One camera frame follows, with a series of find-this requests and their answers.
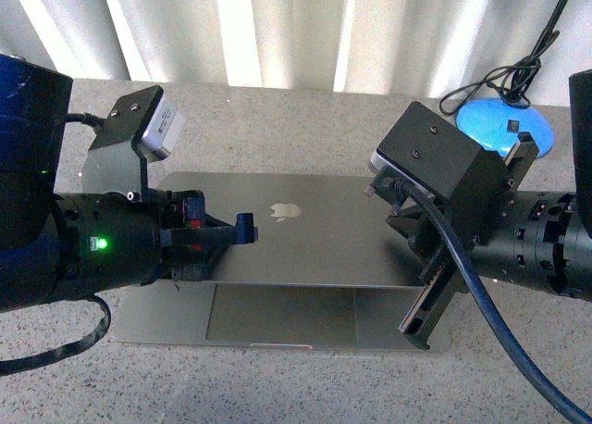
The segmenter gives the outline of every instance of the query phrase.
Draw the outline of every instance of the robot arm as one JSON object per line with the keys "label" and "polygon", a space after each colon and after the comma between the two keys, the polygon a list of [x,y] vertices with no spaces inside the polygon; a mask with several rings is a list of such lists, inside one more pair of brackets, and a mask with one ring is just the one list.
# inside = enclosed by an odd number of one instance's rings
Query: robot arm
{"label": "robot arm", "polygon": [[[204,194],[148,187],[147,164],[166,158],[183,117],[160,86],[120,97],[82,169],[84,193],[54,193],[72,79],[0,56],[0,312],[161,278],[198,281],[228,245],[253,243],[253,214],[228,225],[206,214]],[[83,121],[70,117],[72,121]],[[0,374],[41,367],[89,348],[95,333]]]}

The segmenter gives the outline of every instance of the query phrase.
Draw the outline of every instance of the silver laptop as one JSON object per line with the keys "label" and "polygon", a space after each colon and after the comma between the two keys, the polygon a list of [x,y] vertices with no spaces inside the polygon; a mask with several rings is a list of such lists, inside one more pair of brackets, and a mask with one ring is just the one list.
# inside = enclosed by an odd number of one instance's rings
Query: silver laptop
{"label": "silver laptop", "polygon": [[[130,343],[414,350],[397,327],[421,291],[421,263],[364,194],[372,178],[173,173],[229,223],[253,212],[257,243],[230,247],[203,282],[128,288],[116,338]],[[433,351],[450,344],[446,321]]]}

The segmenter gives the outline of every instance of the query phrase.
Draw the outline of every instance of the granite countertop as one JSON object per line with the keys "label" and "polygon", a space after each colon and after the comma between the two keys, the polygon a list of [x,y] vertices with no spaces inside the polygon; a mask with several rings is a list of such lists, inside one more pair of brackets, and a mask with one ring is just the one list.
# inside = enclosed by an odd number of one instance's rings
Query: granite countertop
{"label": "granite countertop", "polygon": [[[145,83],[75,82],[71,111],[105,115]],[[187,117],[173,155],[149,167],[156,186],[181,170],[370,176],[370,153],[413,100],[165,84]],[[437,101],[422,100],[436,108]],[[572,191],[569,109],[541,107],[557,144],[521,189]],[[90,129],[68,126],[56,183],[80,191]],[[592,305],[486,281],[511,329],[542,370],[592,411]],[[117,324],[126,289],[102,293]],[[0,315],[0,357],[70,342],[98,309],[59,303]],[[118,343],[113,332],[59,364],[0,379],[0,423],[12,422],[562,422],[504,354],[470,295],[446,312],[441,354],[326,352]]]}

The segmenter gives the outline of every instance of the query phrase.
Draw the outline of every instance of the blue lamp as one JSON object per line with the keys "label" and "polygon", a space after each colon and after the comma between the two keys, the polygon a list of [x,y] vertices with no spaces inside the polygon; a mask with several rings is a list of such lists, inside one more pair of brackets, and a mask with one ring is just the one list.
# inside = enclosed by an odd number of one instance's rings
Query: blue lamp
{"label": "blue lamp", "polygon": [[[485,149],[498,151],[505,157],[518,142],[519,132],[530,132],[540,150],[538,157],[548,153],[555,143],[553,129],[540,112],[530,106],[525,93],[541,68],[540,56],[559,36],[559,31],[554,31],[554,28],[567,2],[559,0],[530,56],[514,65],[495,68],[483,80],[452,91],[440,101],[440,111],[447,116],[458,112],[457,127]],[[502,78],[500,85],[494,83]],[[483,98],[467,103],[484,84],[494,89],[499,98]],[[443,103],[447,99],[471,88],[472,91],[456,107],[444,109]]]}

